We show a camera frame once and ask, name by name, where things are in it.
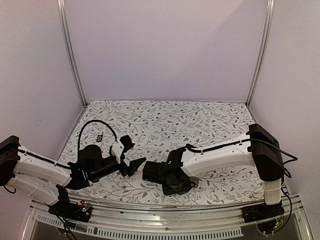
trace metal corner post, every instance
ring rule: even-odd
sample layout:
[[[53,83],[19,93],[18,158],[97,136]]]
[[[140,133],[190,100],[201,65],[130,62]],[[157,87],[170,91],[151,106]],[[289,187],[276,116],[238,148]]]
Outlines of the metal corner post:
[[[255,65],[254,74],[253,74],[252,82],[250,85],[249,93],[248,93],[248,96],[245,101],[245,104],[247,105],[248,109],[251,106],[251,103],[252,103],[252,100],[253,100],[253,97],[255,94],[259,75],[260,75],[262,64],[263,64],[264,57],[265,57],[265,52],[267,49],[267,43],[268,43],[271,24],[272,24],[272,17],[273,17],[273,13],[274,13],[274,5],[275,5],[274,0],[267,0],[266,14],[265,14],[265,21],[264,21],[264,28],[263,28],[261,45],[260,45],[260,51],[259,51],[256,65]]]
[[[74,56],[74,51],[71,44],[70,33],[69,33],[68,22],[67,22],[67,14],[66,14],[66,8],[65,8],[65,1],[57,0],[57,4],[58,4],[61,29],[63,33],[63,39],[64,39],[74,83],[75,83],[76,90],[78,92],[81,104],[83,105],[83,107],[85,107],[88,103],[87,103],[86,96],[80,81],[77,64]]]

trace white wall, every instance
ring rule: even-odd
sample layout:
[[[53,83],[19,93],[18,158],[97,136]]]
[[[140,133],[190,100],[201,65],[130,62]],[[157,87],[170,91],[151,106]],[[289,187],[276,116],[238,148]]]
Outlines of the white wall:
[[[267,1],[68,0],[92,100],[245,102]]]
[[[320,4],[275,1],[270,38],[252,103],[255,118],[299,157],[288,164],[314,239],[320,239]]]
[[[55,159],[81,108],[57,1],[0,1],[0,141]],[[30,201],[1,188],[0,239],[18,239]]]

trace floral tablecloth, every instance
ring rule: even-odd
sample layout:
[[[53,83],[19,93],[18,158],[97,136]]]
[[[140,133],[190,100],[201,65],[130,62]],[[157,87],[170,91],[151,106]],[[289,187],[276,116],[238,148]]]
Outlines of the floral tablecloth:
[[[185,146],[208,146],[248,130],[254,123],[247,107],[241,103],[177,102],[109,100],[93,101],[85,110],[59,159],[60,163],[75,162],[81,127],[89,120],[103,120],[117,136],[129,135],[135,143],[125,156],[129,160],[146,157],[147,161],[162,162],[171,150]],[[97,142],[103,135],[102,142]],[[112,133],[100,123],[88,125],[81,149],[89,144],[101,146],[108,156],[114,141]],[[256,167],[235,166],[216,169],[200,176],[199,187],[182,195],[165,196],[159,184],[142,180],[144,164],[132,177],[114,172],[92,187],[72,191],[115,201],[154,205],[218,205],[262,200],[264,191]]]

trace ventilation grille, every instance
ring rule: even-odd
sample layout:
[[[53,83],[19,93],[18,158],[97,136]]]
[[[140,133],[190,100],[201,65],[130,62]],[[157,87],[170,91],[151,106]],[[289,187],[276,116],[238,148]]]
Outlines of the ventilation grille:
[[[54,217],[46,214],[38,213],[37,221],[55,226],[58,228],[63,228],[62,222]],[[240,227],[235,227],[232,229],[211,231],[204,233],[137,233],[129,231],[117,231],[110,230],[104,227],[87,226],[83,231],[74,230],[74,232],[86,234],[90,236],[100,237],[104,239],[112,240],[222,240],[222,239],[232,239],[236,237],[242,237],[242,231]]]

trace white patterned surface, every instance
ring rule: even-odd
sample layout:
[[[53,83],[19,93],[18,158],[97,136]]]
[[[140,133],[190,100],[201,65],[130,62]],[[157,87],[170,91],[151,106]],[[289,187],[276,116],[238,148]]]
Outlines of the white patterned surface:
[[[75,162],[81,127],[89,120],[103,120],[117,136],[129,135],[135,143],[125,156],[130,160],[146,157],[162,162],[169,151],[185,146],[208,146],[245,133],[254,123],[247,107],[240,103],[174,101],[93,101],[70,137],[59,159]],[[103,134],[102,143],[96,143]],[[81,149],[98,144],[103,157],[114,141],[100,123],[92,123],[82,134]],[[114,172],[92,187],[72,191],[80,195],[123,202],[161,205],[217,205],[263,199],[263,186],[255,166],[235,166],[203,173],[199,187],[182,195],[165,196],[161,185],[142,180],[144,164],[132,177]]]

